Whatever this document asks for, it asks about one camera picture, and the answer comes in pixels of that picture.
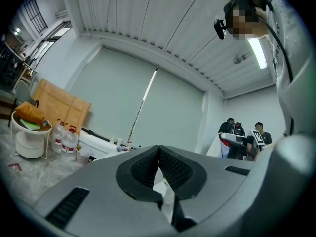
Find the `ceiling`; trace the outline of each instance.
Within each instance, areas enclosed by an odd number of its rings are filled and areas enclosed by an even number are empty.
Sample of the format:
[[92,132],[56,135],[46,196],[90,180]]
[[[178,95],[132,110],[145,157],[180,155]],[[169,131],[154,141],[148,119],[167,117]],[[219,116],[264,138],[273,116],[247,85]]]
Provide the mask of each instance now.
[[[275,80],[271,66],[259,68],[247,40],[229,34],[224,40],[218,38],[213,23],[216,17],[224,17],[228,1],[78,0],[77,4],[85,30],[149,43],[189,65],[229,98],[270,86]],[[243,54],[247,59],[234,64],[233,58]]]

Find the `wire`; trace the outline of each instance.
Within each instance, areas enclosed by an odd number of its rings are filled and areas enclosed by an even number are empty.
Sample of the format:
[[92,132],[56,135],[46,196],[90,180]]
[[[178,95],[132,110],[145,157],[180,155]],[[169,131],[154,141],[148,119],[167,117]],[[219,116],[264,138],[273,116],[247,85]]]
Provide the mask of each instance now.
[[272,34],[273,38],[277,41],[278,45],[280,46],[280,48],[283,52],[284,58],[285,58],[285,62],[286,62],[287,70],[288,70],[288,76],[289,76],[290,82],[292,82],[293,81],[293,74],[292,74],[291,65],[290,65],[290,62],[289,62],[288,57],[286,55],[285,49],[284,49],[280,39],[278,38],[277,34],[273,31],[272,27],[264,19],[262,19],[261,17],[258,17],[258,19],[268,27],[269,32]]
[[[286,55],[286,52],[284,50],[284,47],[280,41],[280,39],[278,38],[277,34],[273,31],[272,27],[268,25],[268,23],[262,19],[261,17],[258,17],[258,19],[263,22],[269,29],[270,33],[272,34],[273,38],[277,41],[277,43],[279,44],[282,52],[283,52],[283,55],[284,55],[284,58],[285,58],[285,62],[286,62],[286,65],[287,65],[287,70],[288,70],[288,77],[290,79],[290,83],[293,81],[293,74],[292,74],[292,69],[291,69],[291,65],[290,65],[290,62],[288,60],[288,57]],[[289,134],[291,135],[292,133],[294,132],[294,119],[293,117],[291,118],[291,124],[290,124],[290,130],[289,130]]]
[[110,5],[111,5],[111,0],[109,0],[108,10],[107,10],[107,21],[106,21],[106,25],[107,25],[107,26],[106,26],[106,30],[107,30],[108,32],[110,32],[110,31],[109,31],[109,23],[108,23]]

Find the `black mesh vent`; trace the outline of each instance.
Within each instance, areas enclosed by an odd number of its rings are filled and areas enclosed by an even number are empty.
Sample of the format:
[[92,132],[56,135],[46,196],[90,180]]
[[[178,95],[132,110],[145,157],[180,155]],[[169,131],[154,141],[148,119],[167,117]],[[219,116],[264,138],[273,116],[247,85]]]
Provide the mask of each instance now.
[[192,176],[192,169],[171,154],[160,150],[160,169],[173,190],[183,185]]
[[71,217],[75,214],[89,192],[89,190],[83,188],[74,188],[46,217],[46,220],[63,229]]
[[132,176],[141,184],[153,188],[158,169],[157,150],[136,162],[131,168]]
[[233,167],[233,166],[228,166],[227,168],[225,168],[225,170],[232,172],[232,173],[239,174],[239,175],[244,175],[244,176],[247,176],[250,172],[250,170],[248,170],[248,169],[237,168],[237,167]]

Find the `white container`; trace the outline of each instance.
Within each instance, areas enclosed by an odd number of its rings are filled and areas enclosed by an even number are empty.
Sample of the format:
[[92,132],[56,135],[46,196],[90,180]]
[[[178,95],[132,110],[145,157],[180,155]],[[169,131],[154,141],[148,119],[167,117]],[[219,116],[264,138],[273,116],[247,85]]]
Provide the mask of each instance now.
[[76,147],[78,143],[78,136],[75,134],[76,127],[70,126],[69,131],[65,131],[61,140],[61,154],[65,160],[76,160]]
[[62,121],[60,121],[60,123],[55,125],[54,127],[51,140],[51,147],[53,151],[56,153],[60,153],[61,151],[61,139],[63,138],[65,131],[65,123]]
[[114,138],[114,136],[112,136],[112,138],[110,139],[110,144],[114,144],[114,140],[115,140],[115,138]]
[[128,141],[126,147],[127,147],[128,150],[131,150],[131,148],[132,148],[132,142],[131,142],[131,141]]
[[44,153],[44,139],[42,136],[20,131],[15,136],[15,148],[26,158],[38,158]]
[[117,141],[117,147],[120,147],[122,142],[123,142],[122,138],[119,138]]
[[77,150],[77,162],[81,165],[88,164],[91,154],[91,150],[88,147]]

